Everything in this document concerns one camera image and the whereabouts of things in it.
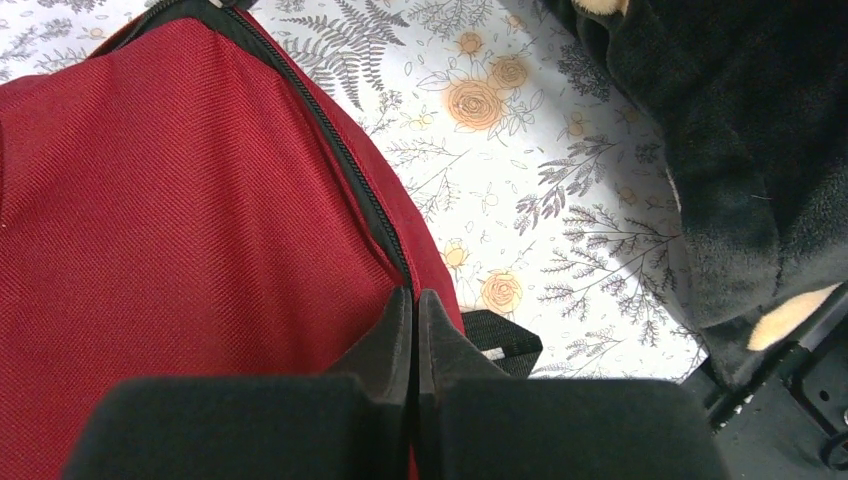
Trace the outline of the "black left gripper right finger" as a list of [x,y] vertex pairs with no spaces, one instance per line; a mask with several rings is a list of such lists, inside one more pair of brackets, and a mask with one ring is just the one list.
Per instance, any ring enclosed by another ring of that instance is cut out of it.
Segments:
[[431,290],[417,313],[421,479],[724,479],[704,413],[658,380],[509,376]]

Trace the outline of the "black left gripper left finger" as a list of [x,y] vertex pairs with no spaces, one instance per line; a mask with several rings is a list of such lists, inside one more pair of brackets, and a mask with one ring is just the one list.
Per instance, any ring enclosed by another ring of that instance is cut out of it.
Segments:
[[66,479],[404,479],[413,301],[308,376],[146,377],[96,407]]

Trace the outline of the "red student backpack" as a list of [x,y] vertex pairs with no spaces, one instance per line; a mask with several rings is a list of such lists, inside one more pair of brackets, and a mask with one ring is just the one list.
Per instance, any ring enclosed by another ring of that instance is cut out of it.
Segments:
[[245,12],[150,9],[82,63],[1,88],[1,475],[66,479],[146,377],[327,372],[447,270],[364,132]]

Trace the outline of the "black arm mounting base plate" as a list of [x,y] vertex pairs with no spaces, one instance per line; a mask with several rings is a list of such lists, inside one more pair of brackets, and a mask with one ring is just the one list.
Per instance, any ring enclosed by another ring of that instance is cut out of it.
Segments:
[[733,479],[847,476],[847,289],[838,288],[752,381],[729,390],[704,362],[684,382]]

